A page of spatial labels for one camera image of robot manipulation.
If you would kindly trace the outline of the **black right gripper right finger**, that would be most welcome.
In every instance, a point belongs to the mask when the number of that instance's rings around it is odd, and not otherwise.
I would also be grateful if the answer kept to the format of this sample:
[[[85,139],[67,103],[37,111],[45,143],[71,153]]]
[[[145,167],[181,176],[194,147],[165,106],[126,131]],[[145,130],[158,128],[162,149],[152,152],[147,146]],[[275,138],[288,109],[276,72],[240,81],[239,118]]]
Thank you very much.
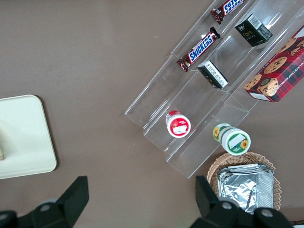
[[[195,197],[201,217],[192,228],[291,228],[279,211],[257,208],[249,214],[232,202],[220,201],[205,176],[195,178]]]

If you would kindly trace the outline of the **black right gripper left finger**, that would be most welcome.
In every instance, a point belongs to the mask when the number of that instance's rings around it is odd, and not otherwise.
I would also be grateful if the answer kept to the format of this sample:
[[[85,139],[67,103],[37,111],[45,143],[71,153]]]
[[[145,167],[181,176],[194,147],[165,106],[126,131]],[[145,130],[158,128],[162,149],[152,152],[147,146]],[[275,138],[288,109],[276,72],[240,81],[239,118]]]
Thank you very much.
[[[0,212],[2,228],[72,228],[89,201],[88,178],[79,176],[55,201],[37,206],[18,217],[13,210]]]

